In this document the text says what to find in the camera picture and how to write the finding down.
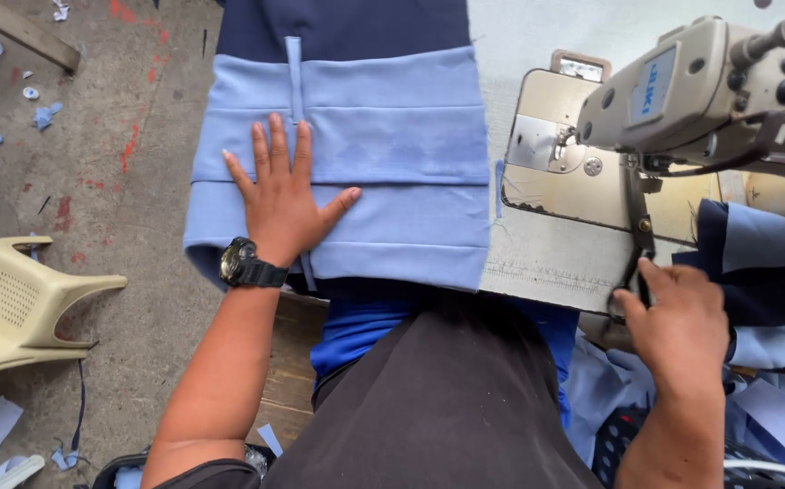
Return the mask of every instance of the hand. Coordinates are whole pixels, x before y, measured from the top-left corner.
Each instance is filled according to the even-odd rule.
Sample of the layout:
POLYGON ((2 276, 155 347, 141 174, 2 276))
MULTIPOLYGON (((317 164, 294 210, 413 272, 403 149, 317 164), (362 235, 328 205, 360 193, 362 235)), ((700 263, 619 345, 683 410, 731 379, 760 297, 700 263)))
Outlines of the hand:
POLYGON ((250 128, 256 183, 238 159, 224 150, 232 181, 245 198, 248 236, 256 243, 256 256, 280 267, 288 267, 303 251, 310 250, 337 224, 359 198, 356 187, 344 190, 322 209, 311 195, 311 129, 303 120, 296 128, 296 157, 289 168, 286 134, 281 117, 269 116, 271 152, 263 125, 250 128))
POLYGON ((655 306, 647 309, 630 291, 617 290, 613 296, 625 310, 634 348, 659 392, 720 389, 730 341, 721 287, 690 266, 659 268, 647 259, 637 266, 655 306))

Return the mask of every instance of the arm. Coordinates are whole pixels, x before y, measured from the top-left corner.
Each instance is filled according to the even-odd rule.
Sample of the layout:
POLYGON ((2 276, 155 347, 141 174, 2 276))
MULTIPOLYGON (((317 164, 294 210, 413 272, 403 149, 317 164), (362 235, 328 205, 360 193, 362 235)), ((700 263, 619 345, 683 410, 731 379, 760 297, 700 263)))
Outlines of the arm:
MULTIPOLYGON (((258 258, 288 267, 317 245, 359 197, 341 192, 319 209, 311 195, 311 131, 297 128, 296 157, 289 168, 280 117, 269 117, 271 151, 259 123, 251 128, 256 183, 224 150, 232 181, 245 198, 247 229, 258 258)), ((245 457, 244 442, 259 410, 271 354, 276 288, 230 289, 211 327, 169 399, 150 449, 142 488, 159 485, 210 460, 245 457)))
POLYGON ((622 458, 615 487, 718 489, 724 483, 721 370, 729 341, 724 295, 691 267, 659 269, 641 259, 639 268, 656 306, 647 310, 627 291, 615 297, 658 397, 622 458))

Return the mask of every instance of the black t-shirt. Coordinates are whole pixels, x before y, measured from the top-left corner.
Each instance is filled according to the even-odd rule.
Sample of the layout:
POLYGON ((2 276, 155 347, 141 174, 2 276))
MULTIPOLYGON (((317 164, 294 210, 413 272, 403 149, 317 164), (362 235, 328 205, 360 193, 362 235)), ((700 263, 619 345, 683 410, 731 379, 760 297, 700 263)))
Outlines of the black t-shirt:
MULTIPOLYGON (((456 295, 325 379, 315 415, 263 480, 276 487, 601 487, 559 423, 550 350, 500 300, 456 295)), ((164 489, 248 489, 214 460, 164 489)))

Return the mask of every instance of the beige plastic chair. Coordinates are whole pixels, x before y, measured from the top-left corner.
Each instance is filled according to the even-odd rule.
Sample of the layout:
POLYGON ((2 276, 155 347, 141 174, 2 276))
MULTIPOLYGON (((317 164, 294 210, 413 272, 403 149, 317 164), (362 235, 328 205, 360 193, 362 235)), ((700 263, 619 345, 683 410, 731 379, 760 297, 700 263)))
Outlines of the beige plastic chair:
POLYGON ((47 236, 0 239, 0 370, 48 360, 83 359, 91 343, 63 341, 54 326, 80 298, 126 286, 126 277, 79 277, 51 270, 13 248, 47 236))

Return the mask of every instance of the black watch strap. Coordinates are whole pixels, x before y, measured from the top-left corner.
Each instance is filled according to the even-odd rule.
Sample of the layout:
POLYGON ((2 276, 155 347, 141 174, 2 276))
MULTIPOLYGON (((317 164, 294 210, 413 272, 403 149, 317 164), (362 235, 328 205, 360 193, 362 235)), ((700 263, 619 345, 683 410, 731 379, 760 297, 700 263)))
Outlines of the black watch strap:
POLYGON ((258 259, 251 261, 245 273, 241 276, 241 283, 249 283, 259 287, 281 287, 284 285, 289 268, 280 268, 258 259))

